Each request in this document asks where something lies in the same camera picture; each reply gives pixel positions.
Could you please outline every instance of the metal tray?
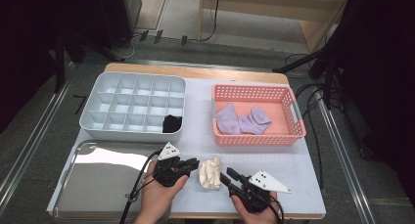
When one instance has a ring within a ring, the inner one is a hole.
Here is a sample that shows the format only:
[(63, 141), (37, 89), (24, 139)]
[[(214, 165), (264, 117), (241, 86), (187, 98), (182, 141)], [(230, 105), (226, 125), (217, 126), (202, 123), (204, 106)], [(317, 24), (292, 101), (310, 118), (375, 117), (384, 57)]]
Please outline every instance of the metal tray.
[[(79, 144), (53, 210), (58, 223), (119, 223), (148, 156), (165, 144), (88, 140)], [(140, 199), (128, 213), (132, 221)]]

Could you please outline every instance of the white glove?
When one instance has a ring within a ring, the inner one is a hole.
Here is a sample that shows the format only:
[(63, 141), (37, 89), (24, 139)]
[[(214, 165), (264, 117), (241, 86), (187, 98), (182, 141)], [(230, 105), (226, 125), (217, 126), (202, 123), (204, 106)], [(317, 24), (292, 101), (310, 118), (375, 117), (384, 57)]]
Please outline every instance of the white glove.
[(199, 165), (199, 181), (206, 189), (220, 188), (220, 158), (204, 161)]

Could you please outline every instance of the pink plastic basket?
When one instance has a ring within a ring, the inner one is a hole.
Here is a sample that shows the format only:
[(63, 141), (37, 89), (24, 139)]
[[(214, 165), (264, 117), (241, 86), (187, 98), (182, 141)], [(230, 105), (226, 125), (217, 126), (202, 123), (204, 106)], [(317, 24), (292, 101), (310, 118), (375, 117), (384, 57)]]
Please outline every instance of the pink plastic basket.
[[(238, 117), (247, 115), (259, 106), (272, 120), (262, 135), (222, 134), (215, 114), (232, 103)], [(293, 90), (286, 86), (224, 85), (212, 87), (213, 133), (219, 146), (291, 146), (305, 136), (304, 123)]]

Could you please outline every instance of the black equipment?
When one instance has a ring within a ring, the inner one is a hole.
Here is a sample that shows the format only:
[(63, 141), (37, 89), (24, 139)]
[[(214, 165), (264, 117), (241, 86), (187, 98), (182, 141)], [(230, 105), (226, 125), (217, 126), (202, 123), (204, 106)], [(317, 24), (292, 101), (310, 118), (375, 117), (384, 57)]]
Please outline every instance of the black equipment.
[(172, 187), (181, 176), (190, 176), (190, 172), (198, 167), (199, 161), (194, 157), (186, 161), (180, 157), (158, 160), (153, 177), (163, 186)]
[(226, 173), (236, 181), (240, 181), (244, 187), (244, 190), (238, 188), (231, 183), (231, 180), (220, 173), (220, 182), (222, 182), (229, 190), (229, 197), (236, 195), (241, 199), (244, 207), (248, 212), (263, 212), (271, 201), (268, 191), (262, 190), (259, 187), (250, 183), (250, 178), (237, 173), (233, 168), (228, 167)]

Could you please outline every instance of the lavender sock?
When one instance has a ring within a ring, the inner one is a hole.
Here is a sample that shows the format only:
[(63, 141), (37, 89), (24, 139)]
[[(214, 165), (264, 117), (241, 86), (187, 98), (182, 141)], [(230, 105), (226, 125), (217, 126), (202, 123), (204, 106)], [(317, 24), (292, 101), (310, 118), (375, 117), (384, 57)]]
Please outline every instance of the lavender sock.
[(258, 106), (255, 106), (251, 109), (251, 114), (257, 124), (270, 124), (271, 119), (266, 115), (266, 113)]
[(271, 119), (260, 107), (254, 107), (251, 114), (242, 116), (239, 119), (239, 126), (244, 133), (255, 135), (263, 134), (263, 131), (271, 124)]
[(236, 115), (233, 104), (226, 105), (223, 109), (216, 113), (217, 127), (222, 134), (241, 134), (238, 116)]

